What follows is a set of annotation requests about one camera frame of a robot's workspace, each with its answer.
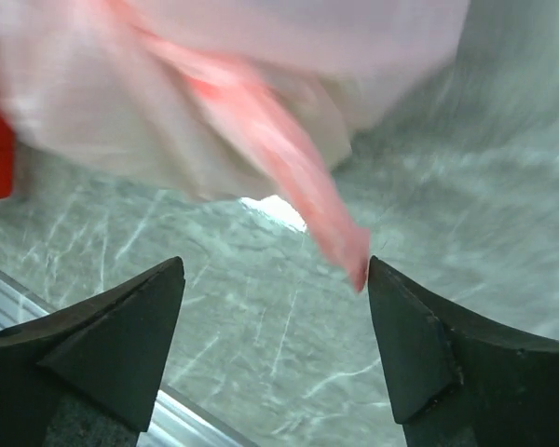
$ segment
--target light patch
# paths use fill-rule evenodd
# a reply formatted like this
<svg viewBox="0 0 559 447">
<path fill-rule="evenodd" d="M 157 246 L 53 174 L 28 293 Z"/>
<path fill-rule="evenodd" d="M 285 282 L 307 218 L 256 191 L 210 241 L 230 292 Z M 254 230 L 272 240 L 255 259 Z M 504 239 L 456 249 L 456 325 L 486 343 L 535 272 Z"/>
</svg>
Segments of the light patch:
<svg viewBox="0 0 559 447">
<path fill-rule="evenodd" d="M 307 224 L 300 214 L 285 200 L 278 196 L 270 196 L 263 200 L 242 198 L 240 202 L 250 210 L 264 214 L 270 221 L 281 224 L 294 231 L 305 232 Z"/>
</svg>

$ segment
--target floor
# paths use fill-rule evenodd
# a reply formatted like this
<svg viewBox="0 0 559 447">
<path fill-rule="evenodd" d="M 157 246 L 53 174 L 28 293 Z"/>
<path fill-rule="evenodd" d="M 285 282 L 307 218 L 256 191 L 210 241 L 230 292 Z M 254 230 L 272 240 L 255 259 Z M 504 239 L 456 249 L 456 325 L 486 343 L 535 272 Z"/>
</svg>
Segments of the floor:
<svg viewBox="0 0 559 447">
<path fill-rule="evenodd" d="M 21 147 L 0 268 L 58 307 L 171 256 L 166 381 L 262 446 L 403 446 L 365 292 L 286 204 L 194 206 Z M 335 172 L 372 252 L 490 318 L 559 338 L 559 0 L 474 0 L 456 64 Z"/>
</svg>

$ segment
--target marble floor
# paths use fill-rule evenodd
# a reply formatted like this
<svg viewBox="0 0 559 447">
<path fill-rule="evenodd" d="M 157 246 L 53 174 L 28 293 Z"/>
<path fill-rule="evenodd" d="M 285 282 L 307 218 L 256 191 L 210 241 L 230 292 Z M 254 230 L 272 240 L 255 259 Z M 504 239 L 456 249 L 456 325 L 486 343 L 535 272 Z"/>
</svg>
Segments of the marble floor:
<svg viewBox="0 0 559 447">
<path fill-rule="evenodd" d="M 266 447 L 403 446 L 365 292 L 271 197 L 191 205 L 21 146 L 0 268 L 57 307 L 171 256 L 166 381 Z M 372 252 L 487 317 L 559 338 L 559 0 L 474 0 L 453 67 L 335 172 Z"/>
</svg>

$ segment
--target aluminum strip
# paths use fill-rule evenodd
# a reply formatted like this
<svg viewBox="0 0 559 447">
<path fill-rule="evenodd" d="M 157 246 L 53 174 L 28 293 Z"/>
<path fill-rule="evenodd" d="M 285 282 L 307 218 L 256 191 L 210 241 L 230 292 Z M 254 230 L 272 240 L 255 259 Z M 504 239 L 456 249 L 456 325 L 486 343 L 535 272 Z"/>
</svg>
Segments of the aluminum strip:
<svg viewBox="0 0 559 447">
<path fill-rule="evenodd" d="M 0 331 L 41 318 L 50 306 L 0 271 Z M 205 412 L 187 397 L 163 386 L 147 433 L 139 447 L 256 447 L 236 430 Z"/>
</svg>

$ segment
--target pink fabric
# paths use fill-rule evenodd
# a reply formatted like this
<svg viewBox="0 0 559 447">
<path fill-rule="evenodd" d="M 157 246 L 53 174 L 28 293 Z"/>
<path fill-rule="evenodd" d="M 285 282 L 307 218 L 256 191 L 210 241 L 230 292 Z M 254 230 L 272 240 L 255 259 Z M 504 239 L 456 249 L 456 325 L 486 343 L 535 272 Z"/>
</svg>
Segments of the pink fabric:
<svg viewBox="0 0 559 447">
<path fill-rule="evenodd" d="M 281 194 L 359 291 L 369 233 L 328 169 L 453 57 L 467 7 L 0 0 L 0 108 L 37 147 L 194 199 Z"/>
</svg>

